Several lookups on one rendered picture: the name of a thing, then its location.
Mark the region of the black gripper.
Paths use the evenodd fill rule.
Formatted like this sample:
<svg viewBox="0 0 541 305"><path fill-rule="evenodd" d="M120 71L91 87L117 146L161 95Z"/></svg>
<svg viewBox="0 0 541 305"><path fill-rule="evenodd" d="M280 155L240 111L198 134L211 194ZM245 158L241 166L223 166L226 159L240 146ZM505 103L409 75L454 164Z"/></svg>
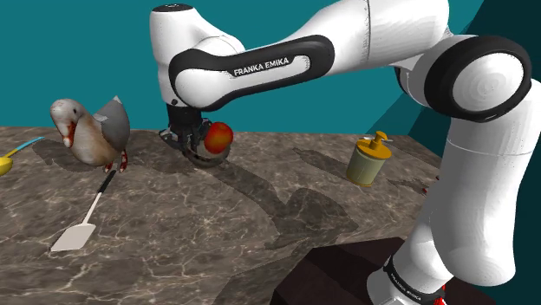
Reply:
<svg viewBox="0 0 541 305"><path fill-rule="evenodd" d="M202 119L201 112L194 107L167 104L166 109L169 128L159 131L160 138L185 155L191 136L191 149L197 153L199 145L205 142L212 123L208 119Z"/></svg>

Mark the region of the red apple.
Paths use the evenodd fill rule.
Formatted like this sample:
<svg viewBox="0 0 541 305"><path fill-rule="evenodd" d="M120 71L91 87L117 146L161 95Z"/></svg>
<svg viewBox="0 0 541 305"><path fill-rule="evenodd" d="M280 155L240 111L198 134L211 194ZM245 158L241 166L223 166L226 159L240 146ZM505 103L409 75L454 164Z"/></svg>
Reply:
<svg viewBox="0 0 541 305"><path fill-rule="evenodd" d="M211 124L205 137L205 149L209 153L219 154L223 152L233 141L234 133L224 122Z"/></svg>

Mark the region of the grey metal bowl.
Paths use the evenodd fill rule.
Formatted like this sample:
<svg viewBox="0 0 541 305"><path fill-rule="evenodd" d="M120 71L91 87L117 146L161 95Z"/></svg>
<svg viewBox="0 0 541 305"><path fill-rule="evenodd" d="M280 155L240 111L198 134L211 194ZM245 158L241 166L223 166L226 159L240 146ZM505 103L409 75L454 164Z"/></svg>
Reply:
<svg viewBox="0 0 541 305"><path fill-rule="evenodd" d="M185 156L196 166L201 168L212 168L222 164L228 157L231 147L228 146L226 149L218 154L209 152L203 142L200 142L196 147L196 150L193 151L190 145L187 146L185 151Z"/></svg>

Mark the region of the white and grey duck figure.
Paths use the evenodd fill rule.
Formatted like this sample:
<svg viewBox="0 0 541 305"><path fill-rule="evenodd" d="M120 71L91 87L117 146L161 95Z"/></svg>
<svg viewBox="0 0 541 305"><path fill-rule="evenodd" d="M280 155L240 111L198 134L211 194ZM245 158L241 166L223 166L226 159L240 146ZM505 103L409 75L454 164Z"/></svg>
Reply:
<svg viewBox="0 0 541 305"><path fill-rule="evenodd" d="M56 100L49 114L63 144L77 160L102 166L108 173L120 159L118 171L127 169L126 148L131 129L127 111L117 95L94 114L73 99Z"/></svg>

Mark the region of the yellow soap dispenser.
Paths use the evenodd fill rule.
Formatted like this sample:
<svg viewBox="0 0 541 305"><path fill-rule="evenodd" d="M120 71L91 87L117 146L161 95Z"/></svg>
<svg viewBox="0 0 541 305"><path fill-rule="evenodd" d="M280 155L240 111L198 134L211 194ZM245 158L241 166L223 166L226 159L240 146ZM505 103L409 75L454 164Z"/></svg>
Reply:
<svg viewBox="0 0 541 305"><path fill-rule="evenodd" d="M392 152L383 144L388 136L377 131L374 136L360 138L346 171L347 178L354 184L369 187Z"/></svg>

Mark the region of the dark robot stand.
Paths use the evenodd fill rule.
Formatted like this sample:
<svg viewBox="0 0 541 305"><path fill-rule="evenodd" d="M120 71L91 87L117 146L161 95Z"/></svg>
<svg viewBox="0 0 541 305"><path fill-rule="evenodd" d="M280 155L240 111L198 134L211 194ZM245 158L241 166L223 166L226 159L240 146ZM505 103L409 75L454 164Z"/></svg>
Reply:
<svg viewBox="0 0 541 305"><path fill-rule="evenodd" d="M391 237L314 248L275 288L270 305L373 305L368 276L402 244Z"/></svg>

